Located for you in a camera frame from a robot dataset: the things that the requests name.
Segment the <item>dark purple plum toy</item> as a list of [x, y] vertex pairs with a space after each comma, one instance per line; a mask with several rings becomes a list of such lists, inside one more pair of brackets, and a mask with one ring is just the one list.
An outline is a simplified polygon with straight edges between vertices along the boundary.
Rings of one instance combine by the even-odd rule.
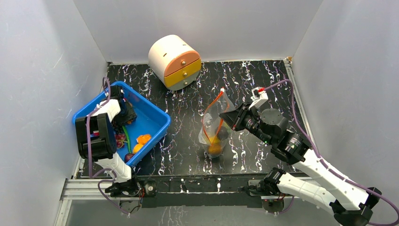
[[219, 140], [225, 140], [229, 137], [229, 131], [226, 127], [221, 127], [216, 135]]

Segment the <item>clear zip top bag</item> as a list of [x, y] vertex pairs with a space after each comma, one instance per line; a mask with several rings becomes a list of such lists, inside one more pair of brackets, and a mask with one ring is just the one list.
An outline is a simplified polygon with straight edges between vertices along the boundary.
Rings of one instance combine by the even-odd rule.
[[[229, 137], [231, 134], [231, 128], [219, 117], [220, 113], [229, 112], [235, 110], [235, 106], [229, 97], [225, 93], [225, 89], [221, 88], [220, 93], [215, 100], [207, 107], [202, 116], [201, 130], [199, 131], [199, 142], [202, 145], [206, 155], [211, 158], [217, 158], [219, 156], [210, 156], [207, 153], [208, 145], [206, 144], [206, 137], [216, 136], [221, 127], [226, 127], [229, 131]], [[229, 137], [222, 140], [220, 145], [223, 146], [223, 150], [228, 143]]]

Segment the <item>orange tangerine toy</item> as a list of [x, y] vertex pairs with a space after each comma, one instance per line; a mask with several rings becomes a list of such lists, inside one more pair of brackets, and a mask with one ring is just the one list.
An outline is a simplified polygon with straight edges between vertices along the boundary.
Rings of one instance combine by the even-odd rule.
[[210, 156], [219, 156], [223, 151], [223, 146], [220, 144], [213, 144], [207, 149], [207, 153]]

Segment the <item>yellow banana toy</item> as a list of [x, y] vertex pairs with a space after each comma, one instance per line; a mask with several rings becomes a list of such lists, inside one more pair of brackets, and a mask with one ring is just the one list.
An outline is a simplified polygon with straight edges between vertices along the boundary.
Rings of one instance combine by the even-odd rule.
[[208, 146], [221, 143], [221, 140], [217, 136], [206, 137], [205, 141]]

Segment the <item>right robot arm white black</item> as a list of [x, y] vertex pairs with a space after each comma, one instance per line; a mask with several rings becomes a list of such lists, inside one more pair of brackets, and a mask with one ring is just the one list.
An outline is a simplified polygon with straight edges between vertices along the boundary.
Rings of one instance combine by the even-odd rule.
[[344, 175], [332, 174], [332, 166], [325, 167], [322, 159], [311, 149], [303, 135], [287, 129], [288, 120], [277, 109], [261, 113], [249, 103], [219, 115], [234, 131], [246, 129], [271, 146], [271, 153], [307, 174], [316, 185], [300, 180], [289, 173], [273, 168], [260, 184], [271, 195], [291, 194], [314, 204], [333, 215], [342, 226], [365, 226], [369, 223], [379, 198], [350, 184]]

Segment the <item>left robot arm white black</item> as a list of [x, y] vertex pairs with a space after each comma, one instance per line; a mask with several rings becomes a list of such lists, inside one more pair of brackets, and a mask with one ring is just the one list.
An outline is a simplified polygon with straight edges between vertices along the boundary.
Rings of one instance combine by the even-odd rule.
[[136, 196], [141, 189], [131, 167], [117, 153], [123, 146], [130, 146], [126, 126], [137, 119], [125, 96], [122, 86], [113, 85], [102, 101], [89, 108], [87, 115], [76, 116], [73, 122], [81, 158], [109, 172], [113, 183], [105, 192], [112, 197]]

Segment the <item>crumpled orange food toy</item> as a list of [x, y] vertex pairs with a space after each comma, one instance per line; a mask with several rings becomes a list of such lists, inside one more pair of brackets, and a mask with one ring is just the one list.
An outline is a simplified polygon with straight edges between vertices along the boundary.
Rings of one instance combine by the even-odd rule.
[[137, 144], [134, 146], [134, 148], [132, 149], [132, 154], [137, 154], [143, 147], [144, 145], [142, 144]]

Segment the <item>green bean toy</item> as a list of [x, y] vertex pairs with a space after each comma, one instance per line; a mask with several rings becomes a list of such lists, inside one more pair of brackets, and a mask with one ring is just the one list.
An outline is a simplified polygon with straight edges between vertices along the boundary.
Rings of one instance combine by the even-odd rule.
[[122, 126], [122, 129], [123, 129], [123, 132], [124, 132], [124, 134], [126, 136], [126, 142], [127, 142], [128, 145], [130, 145], [130, 138], [129, 138], [128, 131], [127, 131], [125, 126]]

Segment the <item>blue plastic bin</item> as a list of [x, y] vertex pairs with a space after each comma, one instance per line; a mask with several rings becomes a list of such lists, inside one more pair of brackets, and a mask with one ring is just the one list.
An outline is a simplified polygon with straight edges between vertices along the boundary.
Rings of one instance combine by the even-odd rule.
[[92, 145], [92, 158], [97, 160], [99, 157], [108, 158], [117, 153], [122, 159], [128, 154], [128, 147], [132, 148], [137, 144], [136, 139], [140, 135], [150, 134], [151, 140], [134, 155], [126, 164], [130, 167], [136, 166], [147, 153], [166, 135], [171, 123], [170, 116], [159, 109], [149, 100], [141, 96], [138, 92], [126, 83], [117, 81], [112, 86], [119, 86], [123, 89], [124, 98], [129, 101], [137, 114], [137, 119], [131, 124], [126, 124], [130, 138], [130, 145], [117, 148], [115, 134], [117, 131], [116, 120], [101, 116], [90, 118], [90, 138]]

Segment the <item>red grape bunch toy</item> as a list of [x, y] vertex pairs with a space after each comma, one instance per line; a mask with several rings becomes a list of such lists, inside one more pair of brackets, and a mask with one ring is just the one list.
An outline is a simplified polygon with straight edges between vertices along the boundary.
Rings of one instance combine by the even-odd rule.
[[125, 134], [115, 134], [117, 148], [123, 148], [127, 144], [127, 137]]

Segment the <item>purple mangosteen toy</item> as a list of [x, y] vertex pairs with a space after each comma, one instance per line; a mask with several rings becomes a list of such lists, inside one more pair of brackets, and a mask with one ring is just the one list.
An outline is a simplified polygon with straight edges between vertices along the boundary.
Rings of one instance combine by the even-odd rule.
[[128, 161], [130, 161], [130, 159], [132, 159], [134, 157], [133, 153], [128, 153], [125, 155], [124, 157], [124, 162], [127, 163]]

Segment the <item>round white drawer cabinet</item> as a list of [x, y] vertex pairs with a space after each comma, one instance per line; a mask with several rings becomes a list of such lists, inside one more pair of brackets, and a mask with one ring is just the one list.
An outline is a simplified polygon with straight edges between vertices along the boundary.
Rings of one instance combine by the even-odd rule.
[[199, 53], [177, 35], [157, 40], [149, 50], [148, 61], [154, 74], [172, 91], [190, 85], [201, 71]]

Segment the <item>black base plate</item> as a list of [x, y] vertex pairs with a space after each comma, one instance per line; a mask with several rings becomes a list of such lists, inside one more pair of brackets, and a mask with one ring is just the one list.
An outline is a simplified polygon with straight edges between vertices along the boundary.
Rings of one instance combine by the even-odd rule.
[[246, 206], [280, 211], [287, 194], [263, 183], [266, 174], [138, 176], [144, 208]]

